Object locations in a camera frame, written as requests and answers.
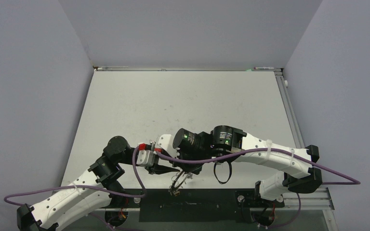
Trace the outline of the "large perforated metal keyring disc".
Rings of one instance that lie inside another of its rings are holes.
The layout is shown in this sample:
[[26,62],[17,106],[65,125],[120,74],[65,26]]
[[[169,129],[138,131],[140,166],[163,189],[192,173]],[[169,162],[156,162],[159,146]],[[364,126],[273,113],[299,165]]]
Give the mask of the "large perforated metal keyring disc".
[[180,194],[179,190],[182,188],[183,184],[186,184],[186,180],[192,179],[193,173],[181,171],[177,173],[172,178],[172,184],[168,189],[168,192],[171,196],[178,196]]

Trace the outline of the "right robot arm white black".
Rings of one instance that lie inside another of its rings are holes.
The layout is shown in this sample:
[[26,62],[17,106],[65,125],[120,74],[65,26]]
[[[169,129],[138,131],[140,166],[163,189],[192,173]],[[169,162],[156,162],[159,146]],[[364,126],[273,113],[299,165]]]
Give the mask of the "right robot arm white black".
[[321,170],[314,164],[319,159],[317,146],[290,148],[259,139],[239,128],[220,125],[209,133],[193,133],[179,129],[169,139],[172,158],[180,162],[173,165],[198,174],[202,160],[212,159],[214,163],[251,163],[277,170],[277,172],[255,184],[253,200],[265,206],[282,194],[313,193],[323,183]]

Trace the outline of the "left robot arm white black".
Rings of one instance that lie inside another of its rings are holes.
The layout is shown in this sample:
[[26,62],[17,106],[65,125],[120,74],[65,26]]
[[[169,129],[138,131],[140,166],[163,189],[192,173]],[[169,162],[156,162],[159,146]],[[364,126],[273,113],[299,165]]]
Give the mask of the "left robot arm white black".
[[[102,155],[79,177],[67,186],[54,188],[54,194],[33,205],[18,207],[17,227],[21,231],[61,231],[74,221],[99,208],[118,207],[124,198],[144,198],[147,190],[137,168],[143,167],[150,174],[175,172],[172,167],[158,164],[157,152],[169,157],[177,155],[172,147],[173,136],[161,135],[156,143],[140,143],[133,148],[122,136],[109,140]],[[121,164],[133,167],[141,190],[130,194],[118,182],[125,171]]]

